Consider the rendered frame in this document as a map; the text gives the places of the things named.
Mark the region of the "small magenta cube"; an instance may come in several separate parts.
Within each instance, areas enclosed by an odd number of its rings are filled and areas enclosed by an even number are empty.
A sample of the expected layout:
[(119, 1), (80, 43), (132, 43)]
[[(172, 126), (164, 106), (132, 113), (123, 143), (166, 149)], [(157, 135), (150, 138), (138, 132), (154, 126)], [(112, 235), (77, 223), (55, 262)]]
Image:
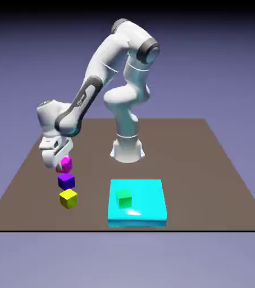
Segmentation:
[(71, 157), (64, 157), (60, 163), (56, 166), (57, 173), (69, 173), (72, 169), (72, 158)]

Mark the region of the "large cyan box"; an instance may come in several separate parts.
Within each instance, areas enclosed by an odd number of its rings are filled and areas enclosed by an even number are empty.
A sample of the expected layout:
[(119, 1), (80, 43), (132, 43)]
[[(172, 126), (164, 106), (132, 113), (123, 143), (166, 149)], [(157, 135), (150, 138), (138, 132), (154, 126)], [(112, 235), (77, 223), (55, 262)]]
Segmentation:
[[(119, 208), (116, 191), (130, 190), (132, 206)], [(112, 179), (108, 202), (108, 226), (111, 228), (166, 226), (167, 209), (160, 179)]]

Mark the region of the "small yellow cube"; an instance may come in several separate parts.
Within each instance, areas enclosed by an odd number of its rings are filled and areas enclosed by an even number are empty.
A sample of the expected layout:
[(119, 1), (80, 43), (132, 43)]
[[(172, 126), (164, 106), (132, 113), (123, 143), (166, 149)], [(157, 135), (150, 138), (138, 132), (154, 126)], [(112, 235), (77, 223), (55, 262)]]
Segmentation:
[(78, 194), (71, 188), (59, 194), (60, 203), (66, 209), (71, 209), (78, 204)]

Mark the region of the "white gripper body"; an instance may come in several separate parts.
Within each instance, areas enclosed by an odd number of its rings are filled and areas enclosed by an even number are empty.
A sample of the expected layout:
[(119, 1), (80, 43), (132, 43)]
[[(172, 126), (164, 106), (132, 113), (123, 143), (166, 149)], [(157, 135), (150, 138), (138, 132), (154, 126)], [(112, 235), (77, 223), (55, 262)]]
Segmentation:
[(68, 156), (73, 148), (70, 138), (43, 138), (42, 158), (47, 168), (55, 168), (60, 165), (61, 160)]

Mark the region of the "small purple cube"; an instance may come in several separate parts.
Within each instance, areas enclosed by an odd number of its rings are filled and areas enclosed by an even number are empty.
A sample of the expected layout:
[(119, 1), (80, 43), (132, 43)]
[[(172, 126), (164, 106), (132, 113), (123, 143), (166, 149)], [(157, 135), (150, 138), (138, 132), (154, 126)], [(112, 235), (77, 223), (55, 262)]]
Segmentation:
[(75, 177), (71, 174), (62, 174), (57, 176), (58, 186), (62, 190), (67, 190), (75, 187)]

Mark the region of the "small green cube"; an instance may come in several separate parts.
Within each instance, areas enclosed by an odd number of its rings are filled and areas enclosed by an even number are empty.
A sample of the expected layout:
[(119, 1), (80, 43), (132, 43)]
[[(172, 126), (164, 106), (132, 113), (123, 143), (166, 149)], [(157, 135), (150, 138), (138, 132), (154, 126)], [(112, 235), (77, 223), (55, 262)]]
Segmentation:
[(124, 209), (132, 206), (132, 195), (130, 190), (117, 190), (116, 198), (119, 208)]

